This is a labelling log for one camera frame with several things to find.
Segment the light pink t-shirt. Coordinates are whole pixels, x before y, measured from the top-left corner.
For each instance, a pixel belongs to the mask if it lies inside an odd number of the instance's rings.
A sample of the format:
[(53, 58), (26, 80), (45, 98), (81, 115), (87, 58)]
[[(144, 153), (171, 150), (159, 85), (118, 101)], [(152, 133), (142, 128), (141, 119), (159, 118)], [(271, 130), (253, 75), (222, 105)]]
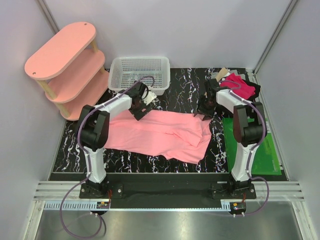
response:
[(151, 110), (141, 120), (124, 111), (111, 120), (104, 147), (197, 164), (211, 141), (210, 120), (202, 115)]

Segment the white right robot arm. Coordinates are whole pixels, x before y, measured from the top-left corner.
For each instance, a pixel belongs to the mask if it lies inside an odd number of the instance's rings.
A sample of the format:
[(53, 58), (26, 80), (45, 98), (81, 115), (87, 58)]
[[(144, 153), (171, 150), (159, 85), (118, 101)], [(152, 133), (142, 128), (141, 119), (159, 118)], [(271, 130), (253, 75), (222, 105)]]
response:
[(237, 95), (235, 90), (241, 88), (240, 84), (230, 88), (222, 86), (216, 79), (210, 79), (204, 86), (206, 94), (200, 96), (194, 115), (202, 115), (203, 120), (210, 120), (217, 107), (223, 107), (232, 114), (237, 149), (233, 168), (222, 193), (235, 199), (243, 197), (251, 191), (255, 154), (268, 133), (264, 106), (261, 102), (251, 102)]

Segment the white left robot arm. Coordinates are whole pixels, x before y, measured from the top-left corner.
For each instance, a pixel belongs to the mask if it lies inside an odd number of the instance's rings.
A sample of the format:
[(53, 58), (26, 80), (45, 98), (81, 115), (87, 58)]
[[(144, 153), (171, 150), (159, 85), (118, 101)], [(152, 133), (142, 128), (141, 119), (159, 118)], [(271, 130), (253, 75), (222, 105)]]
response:
[(103, 157), (110, 122), (124, 111), (129, 111), (137, 121), (141, 120), (152, 110), (150, 104), (156, 98), (151, 87), (138, 80), (113, 98), (82, 108), (76, 127), (77, 144), (84, 153), (87, 168), (86, 178), (81, 182), (82, 191), (90, 191), (97, 198), (111, 194)]

